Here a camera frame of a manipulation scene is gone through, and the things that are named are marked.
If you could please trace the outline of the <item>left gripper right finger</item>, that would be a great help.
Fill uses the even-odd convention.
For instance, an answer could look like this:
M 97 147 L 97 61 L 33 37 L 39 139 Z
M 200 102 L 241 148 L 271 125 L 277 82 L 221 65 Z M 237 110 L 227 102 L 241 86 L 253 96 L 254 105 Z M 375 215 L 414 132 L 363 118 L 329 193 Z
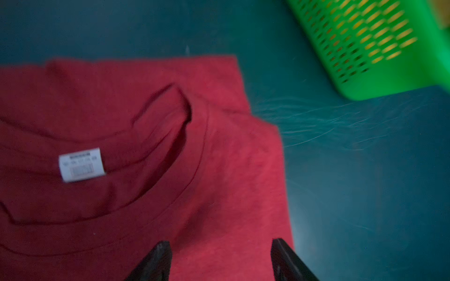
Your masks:
M 276 281 L 319 281 L 282 238 L 273 239 L 270 254 Z

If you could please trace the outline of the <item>dark red t-shirt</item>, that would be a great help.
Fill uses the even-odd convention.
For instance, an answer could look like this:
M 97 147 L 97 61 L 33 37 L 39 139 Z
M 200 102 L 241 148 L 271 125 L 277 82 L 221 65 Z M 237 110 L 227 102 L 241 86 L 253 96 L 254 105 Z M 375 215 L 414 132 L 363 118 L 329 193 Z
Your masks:
M 237 59 L 1 67 L 1 279 L 271 281 L 289 244 L 282 142 Z

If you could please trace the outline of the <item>green plastic basket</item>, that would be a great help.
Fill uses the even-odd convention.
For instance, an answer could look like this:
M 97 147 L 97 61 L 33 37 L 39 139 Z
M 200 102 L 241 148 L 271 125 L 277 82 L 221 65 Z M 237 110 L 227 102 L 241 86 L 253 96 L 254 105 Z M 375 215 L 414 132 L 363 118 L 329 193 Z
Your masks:
M 450 3 L 297 0 L 288 5 L 337 91 L 362 101 L 450 87 Z

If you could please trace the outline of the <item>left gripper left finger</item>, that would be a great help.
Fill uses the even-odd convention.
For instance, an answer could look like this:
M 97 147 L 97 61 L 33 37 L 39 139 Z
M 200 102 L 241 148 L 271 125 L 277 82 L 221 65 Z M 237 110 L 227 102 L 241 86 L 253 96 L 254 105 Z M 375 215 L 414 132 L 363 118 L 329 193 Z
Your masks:
M 158 242 L 125 281 L 168 281 L 171 263 L 172 249 L 169 241 Z

